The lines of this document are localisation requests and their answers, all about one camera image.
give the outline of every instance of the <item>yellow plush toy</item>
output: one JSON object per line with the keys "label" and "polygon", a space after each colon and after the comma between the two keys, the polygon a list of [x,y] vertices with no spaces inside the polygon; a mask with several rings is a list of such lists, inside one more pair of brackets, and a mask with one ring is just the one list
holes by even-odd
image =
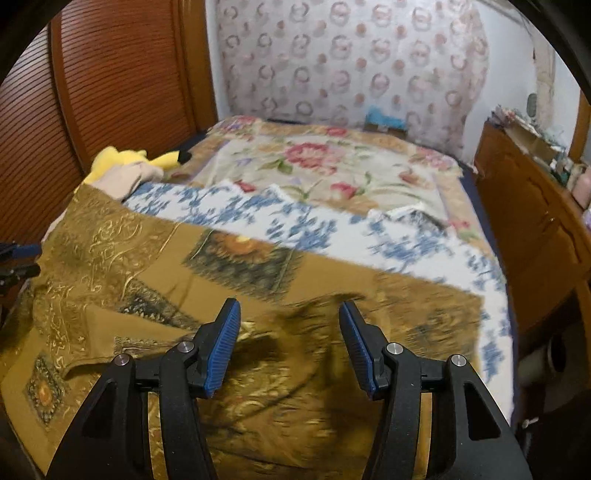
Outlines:
{"label": "yellow plush toy", "polygon": [[172,168],[180,167],[190,158],[191,154],[187,151],[175,151],[160,155],[153,160],[148,160],[145,150],[122,150],[119,152],[115,147],[106,147],[96,155],[90,168],[90,173],[84,179],[84,183],[93,183],[115,165],[127,165],[129,163],[144,161],[163,170],[171,170]]}

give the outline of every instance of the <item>white wall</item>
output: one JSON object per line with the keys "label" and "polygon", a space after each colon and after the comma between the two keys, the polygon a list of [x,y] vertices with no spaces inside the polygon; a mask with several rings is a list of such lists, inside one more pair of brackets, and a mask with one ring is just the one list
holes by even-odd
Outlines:
{"label": "white wall", "polygon": [[462,160],[471,163],[485,120],[497,105],[525,113],[527,97],[536,91],[533,52],[527,30],[486,5],[475,2],[490,46],[490,66],[480,98],[468,115]]}
{"label": "white wall", "polygon": [[216,97],[217,117],[222,120],[230,115],[228,95],[222,73],[222,55],[217,36],[216,0],[205,0],[205,19],[209,41],[209,60],[212,65],[213,93]]}
{"label": "white wall", "polygon": [[579,114],[580,88],[569,68],[556,53],[556,78],[554,79],[553,125],[563,133],[560,140],[567,151],[573,141],[574,128]]}
{"label": "white wall", "polygon": [[[467,163],[471,163],[474,158],[482,127],[491,110],[502,105],[525,112],[528,95],[536,91],[533,44],[525,28],[496,10],[478,1],[475,3],[491,53],[486,84],[466,121],[462,160]],[[230,107],[218,45],[216,0],[206,0],[205,7],[217,114],[222,119],[230,115]],[[556,57],[554,124],[564,131],[563,141],[570,146],[577,121],[580,90],[562,59],[558,55]]]}

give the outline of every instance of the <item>blanket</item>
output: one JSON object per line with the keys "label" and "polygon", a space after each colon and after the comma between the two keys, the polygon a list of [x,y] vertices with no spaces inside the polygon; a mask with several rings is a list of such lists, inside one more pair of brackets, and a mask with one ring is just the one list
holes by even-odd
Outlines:
{"label": "blanket", "polygon": [[191,153],[172,181],[229,179],[245,193],[276,184],[294,200],[359,215],[412,207],[492,256],[454,159],[391,135],[236,116]]}
{"label": "blanket", "polygon": [[[204,189],[147,183],[125,205],[145,215],[404,273],[481,296],[481,376],[505,418],[511,418],[513,338],[505,279],[495,258],[456,236],[430,228],[420,217],[395,222],[379,212],[364,217],[294,202],[277,186],[246,194],[228,181]],[[427,332],[424,338],[431,342]]]}
{"label": "blanket", "polygon": [[[428,331],[431,358],[476,361],[476,295],[134,213],[90,186],[78,189],[38,263],[41,275],[1,332],[0,387],[44,472],[101,364],[166,351],[227,297],[241,303],[241,331],[222,389],[200,401],[220,479],[361,477],[380,405],[349,365],[337,321],[344,300],[390,340],[412,348]],[[154,395],[149,423],[154,474],[166,478]]]}

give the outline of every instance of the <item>metal screw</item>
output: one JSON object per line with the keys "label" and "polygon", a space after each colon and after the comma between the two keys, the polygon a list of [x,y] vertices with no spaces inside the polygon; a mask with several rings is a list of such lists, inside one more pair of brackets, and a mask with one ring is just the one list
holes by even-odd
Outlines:
{"label": "metal screw", "polygon": [[463,367],[467,363],[466,357],[464,357],[463,355],[452,355],[452,363],[456,367]]}
{"label": "metal screw", "polygon": [[115,365],[119,365],[120,367],[122,367],[129,362],[130,358],[131,357],[127,353],[120,353],[115,357],[113,361],[115,362]]}
{"label": "metal screw", "polygon": [[191,350],[195,348],[195,344],[193,342],[180,342],[177,345],[177,350],[181,353],[189,353]]}
{"label": "metal screw", "polygon": [[386,350],[392,355],[400,355],[402,352],[404,352],[404,347],[399,343],[389,343],[386,347]]}

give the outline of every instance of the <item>floral blanket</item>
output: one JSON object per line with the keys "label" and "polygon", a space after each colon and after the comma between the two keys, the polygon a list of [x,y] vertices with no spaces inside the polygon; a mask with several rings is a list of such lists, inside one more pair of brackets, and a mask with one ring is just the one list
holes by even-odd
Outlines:
{"label": "floral blanket", "polygon": [[237,116],[217,124],[176,172],[183,183],[228,179],[245,193],[276,184],[294,200],[366,215],[414,208],[490,253],[456,162],[385,134]]}
{"label": "floral blanket", "polygon": [[[260,240],[445,283],[481,296],[479,371],[510,419],[513,340],[505,282],[496,259],[479,249],[437,229],[390,221],[379,212],[366,217],[294,202],[273,187],[250,195],[229,181],[206,189],[147,183],[125,204],[146,215],[238,234],[245,254],[253,239]],[[425,331],[424,341],[437,339]]]}

